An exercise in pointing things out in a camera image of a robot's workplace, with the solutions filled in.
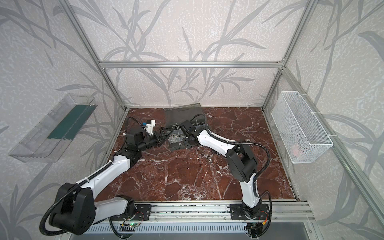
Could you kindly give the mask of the grey compartment organizer box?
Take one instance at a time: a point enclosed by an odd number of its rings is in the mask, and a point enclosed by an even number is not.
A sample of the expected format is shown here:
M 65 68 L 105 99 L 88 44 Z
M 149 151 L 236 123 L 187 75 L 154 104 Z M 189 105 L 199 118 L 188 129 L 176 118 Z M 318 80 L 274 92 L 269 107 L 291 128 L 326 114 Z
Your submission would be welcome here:
M 205 129 L 201 104 L 165 109 L 166 128 L 173 130 L 168 138 L 172 152 L 199 146 L 198 133 Z

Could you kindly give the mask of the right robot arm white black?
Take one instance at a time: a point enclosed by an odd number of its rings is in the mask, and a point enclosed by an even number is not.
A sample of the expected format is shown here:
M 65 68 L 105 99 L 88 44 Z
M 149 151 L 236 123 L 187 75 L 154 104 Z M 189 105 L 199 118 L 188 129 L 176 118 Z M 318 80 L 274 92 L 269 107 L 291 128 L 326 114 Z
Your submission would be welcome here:
M 257 188 L 258 177 L 267 169 L 271 161 L 269 150 L 258 143 L 237 142 L 226 139 L 210 131 L 207 125 L 195 126 L 191 121 L 184 121 L 181 130 L 186 140 L 192 144 L 200 144 L 223 155 L 228 163 L 233 177 L 240 182 L 242 189 L 242 204 L 245 216 L 253 220 L 261 208 L 261 195 Z M 251 146 L 257 146 L 267 155 L 266 164 L 258 171 L 258 161 Z

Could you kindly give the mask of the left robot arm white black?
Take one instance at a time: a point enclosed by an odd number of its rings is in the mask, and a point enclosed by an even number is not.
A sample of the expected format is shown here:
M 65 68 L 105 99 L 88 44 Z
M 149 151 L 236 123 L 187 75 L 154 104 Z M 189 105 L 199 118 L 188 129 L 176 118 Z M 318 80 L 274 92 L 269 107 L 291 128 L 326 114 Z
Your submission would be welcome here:
M 96 198 L 107 185 L 138 162 L 142 151 L 161 146 L 173 131 L 163 128 L 150 134 L 145 125 L 126 132 L 125 142 L 112 160 L 90 176 L 75 184 L 65 183 L 58 189 L 55 202 L 41 219 L 41 234 L 56 236 L 69 232 L 81 235 L 92 225 L 113 216 L 134 217 L 137 214 L 134 199 L 118 196 L 97 202 Z

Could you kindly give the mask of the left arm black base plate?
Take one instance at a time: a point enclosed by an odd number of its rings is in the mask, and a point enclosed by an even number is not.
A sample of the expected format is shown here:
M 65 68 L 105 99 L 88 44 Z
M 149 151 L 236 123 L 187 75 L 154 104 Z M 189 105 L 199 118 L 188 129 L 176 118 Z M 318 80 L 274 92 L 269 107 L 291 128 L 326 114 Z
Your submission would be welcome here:
M 112 221 L 148 221 L 151 214 L 151 204 L 138 204 L 135 209 L 130 208 L 127 213 L 112 216 Z

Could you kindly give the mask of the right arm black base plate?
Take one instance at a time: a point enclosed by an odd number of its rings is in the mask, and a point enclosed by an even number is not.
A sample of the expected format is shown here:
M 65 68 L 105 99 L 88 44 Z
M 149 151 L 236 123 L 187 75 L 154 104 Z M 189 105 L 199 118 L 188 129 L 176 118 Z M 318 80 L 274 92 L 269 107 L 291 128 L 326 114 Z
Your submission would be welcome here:
M 249 208 L 243 204 L 230 204 L 229 213 L 232 220 L 267 220 L 270 215 L 268 204 L 258 204 Z

